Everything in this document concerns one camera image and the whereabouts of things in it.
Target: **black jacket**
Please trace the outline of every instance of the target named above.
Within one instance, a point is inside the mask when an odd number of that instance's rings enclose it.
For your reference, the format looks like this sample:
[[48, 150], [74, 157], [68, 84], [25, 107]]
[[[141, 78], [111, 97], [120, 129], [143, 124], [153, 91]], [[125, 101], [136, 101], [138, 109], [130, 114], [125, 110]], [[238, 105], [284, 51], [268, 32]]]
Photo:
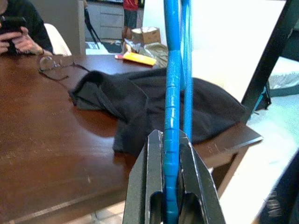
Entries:
[[[119, 119], [114, 150], [138, 155], [146, 137], [164, 130], [166, 69], [107, 75], [88, 73], [69, 91], [74, 104], [83, 110], [107, 110]], [[244, 107], [222, 88], [193, 79], [192, 142], [214, 137], [240, 120]], [[180, 100], [183, 124], [184, 94]]]
[[20, 16], [26, 20], [26, 28], [32, 40], [43, 49], [53, 52], [52, 45], [39, 13], [28, 0], [8, 0], [5, 13], [0, 16]]

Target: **wooden table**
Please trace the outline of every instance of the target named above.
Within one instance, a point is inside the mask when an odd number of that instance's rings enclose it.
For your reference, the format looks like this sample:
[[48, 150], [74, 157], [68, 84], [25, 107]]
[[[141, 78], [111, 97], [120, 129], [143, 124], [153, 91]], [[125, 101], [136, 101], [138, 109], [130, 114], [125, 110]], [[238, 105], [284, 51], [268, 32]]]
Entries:
[[[114, 56], [73, 58], [108, 74], [151, 69]], [[38, 73], [35, 56], [1, 57], [0, 68], [0, 223], [63, 223], [124, 200], [135, 158], [112, 150], [117, 120], [78, 110], [67, 93], [86, 72], [63, 69], [69, 78], [59, 84]], [[260, 140], [238, 124], [195, 148], [219, 167]]]

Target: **cardboard box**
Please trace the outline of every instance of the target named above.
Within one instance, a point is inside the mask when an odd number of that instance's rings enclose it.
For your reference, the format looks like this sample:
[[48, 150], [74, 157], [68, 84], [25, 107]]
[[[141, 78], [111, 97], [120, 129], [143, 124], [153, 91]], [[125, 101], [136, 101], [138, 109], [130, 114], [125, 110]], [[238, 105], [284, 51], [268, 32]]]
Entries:
[[142, 27], [132, 29], [133, 43], [140, 43], [142, 46], [148, 43], [161, 43], [160, 29], [156, 27]]

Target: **blue tape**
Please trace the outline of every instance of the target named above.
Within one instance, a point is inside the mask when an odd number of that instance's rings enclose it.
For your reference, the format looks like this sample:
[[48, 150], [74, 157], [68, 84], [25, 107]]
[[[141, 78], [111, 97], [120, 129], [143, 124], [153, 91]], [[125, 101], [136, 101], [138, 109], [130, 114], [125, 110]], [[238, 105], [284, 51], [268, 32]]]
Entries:
[[191, 0], [182, 1], [180, 33], [178, 0], [164, 0], [169, 49], [164, 127], [165, 224], [178, 223], [177, 179], [179, 170], [180, 89], [185, 89], [184, 131], [192, 136]]

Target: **yellow envelope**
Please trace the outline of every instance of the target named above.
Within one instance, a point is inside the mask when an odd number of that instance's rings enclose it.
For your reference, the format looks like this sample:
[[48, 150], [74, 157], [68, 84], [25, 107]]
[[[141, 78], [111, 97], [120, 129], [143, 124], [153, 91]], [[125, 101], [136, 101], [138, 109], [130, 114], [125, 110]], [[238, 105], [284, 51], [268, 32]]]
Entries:
[[140, 55], [140, 54], [136, 54], [136, 53], [132, 53], [132, 52], [128, 52], [128, 51], [123, 55], [123, 59], [130, 60], [130, 61], [133, 61], [133, 62], [148, 64], [148, 65], [151, 65], [151, 66], [153, 66], [157, 61], [154, 58], [147, 57], [147, 56]]

